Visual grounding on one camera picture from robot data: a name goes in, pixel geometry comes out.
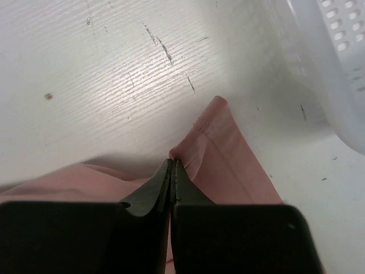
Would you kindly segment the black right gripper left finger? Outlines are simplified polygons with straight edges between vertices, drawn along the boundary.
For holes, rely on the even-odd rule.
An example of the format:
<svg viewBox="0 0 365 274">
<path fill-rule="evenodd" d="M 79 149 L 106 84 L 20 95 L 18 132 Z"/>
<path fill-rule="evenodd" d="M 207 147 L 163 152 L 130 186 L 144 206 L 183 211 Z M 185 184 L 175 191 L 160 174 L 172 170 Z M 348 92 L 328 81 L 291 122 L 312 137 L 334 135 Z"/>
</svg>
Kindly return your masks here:
<svg viewBox="0 0 365 274">
<path fill-rule="evenodd" d="M 1 204 L 2 273 L 164 273 L 173 162 L 118 202 Z"/>
</svg>

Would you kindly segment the pink printed t shirt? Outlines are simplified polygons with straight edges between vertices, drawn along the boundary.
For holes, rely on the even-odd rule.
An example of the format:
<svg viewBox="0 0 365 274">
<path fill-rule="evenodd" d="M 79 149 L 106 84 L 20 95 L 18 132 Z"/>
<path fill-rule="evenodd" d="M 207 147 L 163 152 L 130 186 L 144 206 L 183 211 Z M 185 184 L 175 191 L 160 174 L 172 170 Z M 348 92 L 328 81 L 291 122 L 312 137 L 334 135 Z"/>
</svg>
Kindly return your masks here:
<svg viewBox="0 0 365 274">
<path fill-rule="evenodd" d="M 189 134 L 170 150 L 168 159 L 172 162 L 179 160 L 192 183 L 215 204 L 288 205 L 283 202 L 248 146 L 227 101 L 222 97 L 217 96 L 210 102 Z M 170 180 L 164 273 L 177 273 L 171 242 L 173 168 L 174 164 Z M 77 164 L 1 193 L 1 204 L 13 200 L 118 202 L 150 178 L 137 178 L 102 166 Z M 324 272 L 311 237 L 310 273 Z"/>
</svg>

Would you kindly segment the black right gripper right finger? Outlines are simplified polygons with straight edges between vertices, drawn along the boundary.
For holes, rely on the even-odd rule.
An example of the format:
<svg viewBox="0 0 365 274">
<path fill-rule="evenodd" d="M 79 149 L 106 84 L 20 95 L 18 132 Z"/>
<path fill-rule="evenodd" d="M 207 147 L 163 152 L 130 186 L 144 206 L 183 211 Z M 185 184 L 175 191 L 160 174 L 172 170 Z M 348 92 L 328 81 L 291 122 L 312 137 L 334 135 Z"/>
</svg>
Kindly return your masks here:
<svg viewBox="0 0 365 274">
<path fill-rule="evenodd" d="M 311 235 L 290 205 L 220 205 L 172 172 L 171 242 L 177 273 L 310 273 Z"/>
</svg>

